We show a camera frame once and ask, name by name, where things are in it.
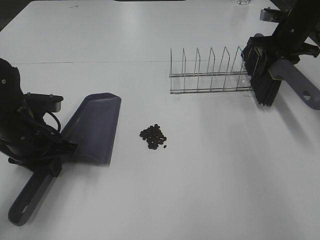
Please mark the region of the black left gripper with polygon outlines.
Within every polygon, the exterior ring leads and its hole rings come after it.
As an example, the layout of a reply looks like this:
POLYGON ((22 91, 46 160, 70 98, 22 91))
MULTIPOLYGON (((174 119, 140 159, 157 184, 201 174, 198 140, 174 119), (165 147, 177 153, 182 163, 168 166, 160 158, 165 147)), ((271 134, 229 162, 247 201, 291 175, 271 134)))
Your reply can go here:
POLYGON ((62 140, 61 123, 54 113, 0 111, 0 151, 11 164, 31 171, 48 168, 51 176, 58 177, 62 153, 74 153, 76 149, 76 144, 62 140))

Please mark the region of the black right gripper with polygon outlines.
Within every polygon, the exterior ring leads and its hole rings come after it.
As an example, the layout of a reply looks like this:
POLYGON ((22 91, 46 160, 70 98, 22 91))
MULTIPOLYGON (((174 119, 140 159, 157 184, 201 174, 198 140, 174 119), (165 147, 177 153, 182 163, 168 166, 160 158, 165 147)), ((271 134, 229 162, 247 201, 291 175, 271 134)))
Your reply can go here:
MULTIPOLYGON (((272 36, 252 36, 249 38, 246 47, 248 49, 275 50, 276 42, 280 57, 292 63, 298 63, 301 55, 310 55, 316 58, 320 54, 320 48, 305 43, 305 41, 310 33, 315 30, 319 20, 320 16, 318 14, 290 14, 279 23, 272 36)), ((284 70, 282 59, 269 52, 260 53, 260 75, 283 75, 284 70)))

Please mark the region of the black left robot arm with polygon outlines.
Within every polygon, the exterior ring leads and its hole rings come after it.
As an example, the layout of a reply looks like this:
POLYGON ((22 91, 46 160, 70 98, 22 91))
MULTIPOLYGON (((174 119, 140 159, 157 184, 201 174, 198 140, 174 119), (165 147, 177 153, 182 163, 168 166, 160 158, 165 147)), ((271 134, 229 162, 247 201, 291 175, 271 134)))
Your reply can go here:
POLYGON ((57 177, 77 145, 64 140, 56 113, 63 97, 23 93, 19 69, 0 60, 0 151, 11 164, 57 177))

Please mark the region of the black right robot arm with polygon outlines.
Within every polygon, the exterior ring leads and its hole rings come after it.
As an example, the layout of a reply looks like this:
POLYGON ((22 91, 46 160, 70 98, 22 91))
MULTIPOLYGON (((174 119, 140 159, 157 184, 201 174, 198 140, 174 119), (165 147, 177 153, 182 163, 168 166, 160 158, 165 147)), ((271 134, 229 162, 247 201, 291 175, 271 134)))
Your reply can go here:
POLYGON ((320 21, 318 0, 296 0, 292 6, 279 10, 264 8, 260 19, 277 25, 268 35, 251 36, 242 52, 245 68, 253 79, 265 76, 278 60, 288 60, 295 65, 300 56, 316 58, 320 54, 319 46, 306 43, 320 21))

